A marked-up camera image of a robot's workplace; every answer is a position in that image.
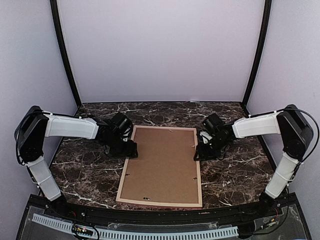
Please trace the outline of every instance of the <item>white panel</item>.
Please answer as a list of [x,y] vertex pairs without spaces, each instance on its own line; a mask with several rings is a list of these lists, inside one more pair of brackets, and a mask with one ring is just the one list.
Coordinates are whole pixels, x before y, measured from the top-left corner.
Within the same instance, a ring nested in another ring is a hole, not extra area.
[[[320,122],[318,0],[272,2],[265,48],[248,109],[257,114],[281,109],[291,103],[311,113]],[[283,148],[281,137],[273,135],[265,139],[279,163]],[[320,235],[319,159],[320,147],[300,168],[290,188],[299,198],[313,239]]]
[[[48,0],[0,1],[0,239],[13,240],[30,193],[38,189],[17,163],[14,131],[32,105],[74,114]],[[49,163],[60,138],[44,143]]]
[[263,0],[60,0],[83,102],[241,101]]

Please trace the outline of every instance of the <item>brown board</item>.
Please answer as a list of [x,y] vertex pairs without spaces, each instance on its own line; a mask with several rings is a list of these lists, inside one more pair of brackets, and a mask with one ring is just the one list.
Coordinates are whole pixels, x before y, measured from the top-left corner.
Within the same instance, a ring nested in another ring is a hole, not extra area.
[[200,164],[194,161],[197,130],[135,126],[138,158],[127,158],[117,202],[175,208],[202,207]]

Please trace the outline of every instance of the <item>black marble table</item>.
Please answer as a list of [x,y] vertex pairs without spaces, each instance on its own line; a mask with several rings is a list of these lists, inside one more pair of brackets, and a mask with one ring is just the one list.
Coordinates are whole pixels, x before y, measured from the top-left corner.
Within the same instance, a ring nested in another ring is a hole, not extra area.
[[[198,130],[203,129],[201,122],[212,113],[225,122],[245,116],[240,104],[235,102],[88,103],[80,107],[77,115],[106,119],[117,112],[126,114],[135,125]],[[110,209],[168,210],[116,202],[125,159],[110,159],[103,150],[93,140],[63,140],[50,169],[68,202]],[[224,160],[203,161],[200,169],[204,209],[258,201],[273,174],[256,137],[237,139]]]

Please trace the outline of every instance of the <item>wooden frame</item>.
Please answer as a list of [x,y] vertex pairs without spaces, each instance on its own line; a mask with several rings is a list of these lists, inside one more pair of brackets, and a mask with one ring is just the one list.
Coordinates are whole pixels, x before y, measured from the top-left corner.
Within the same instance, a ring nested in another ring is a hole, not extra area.
[[[134,140],[136,130],[138,128],[145,128],[145,129],[164,129],[164,130],[178,130],[178,131],[193,131],[194,133],[194,147],[198,144],[197,139],[197,129],[196,128],[189,128],[189,127],[162,127],[162,126],[134,126],[131,139]],[[142,200],[132,200],[132,199],[125,199],[121,198],[126,172],[129,163],[129,157],[125,160],[124,167],[122,170],[122,175],[120,179],[120,184],[118,188],[118,193],[116,196],[117,202],[127,203],[127,204],[136,204],[136,205],[147,205],[147,206],[159,206],[159,207],[173,207],[173,208],[201,208],[202,207],[202,189],[201,189],[201,172],[200,172],[200,163],[196,161],[196,180],[197,180],[197,193],[198,193],[198,203],[171,203],[171,202],[154,202],[154,201],[142,201]]]

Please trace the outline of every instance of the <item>white vent grille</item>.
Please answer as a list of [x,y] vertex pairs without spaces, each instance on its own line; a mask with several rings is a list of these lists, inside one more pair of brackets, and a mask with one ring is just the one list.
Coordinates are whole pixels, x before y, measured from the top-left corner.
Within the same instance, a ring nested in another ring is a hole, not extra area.
[[[72,223],[33,214],[32,221],[43,226],[58,230],[60,232],[73,234]],[[124,232],[100,229],[97,227],[101,240],[215,240],[238,236],[238,227],[228,227],[207,231],[181,232],[181,233],[142,233],[142,232]],[[91,239],[97,239],[97,233],[94,229]]]

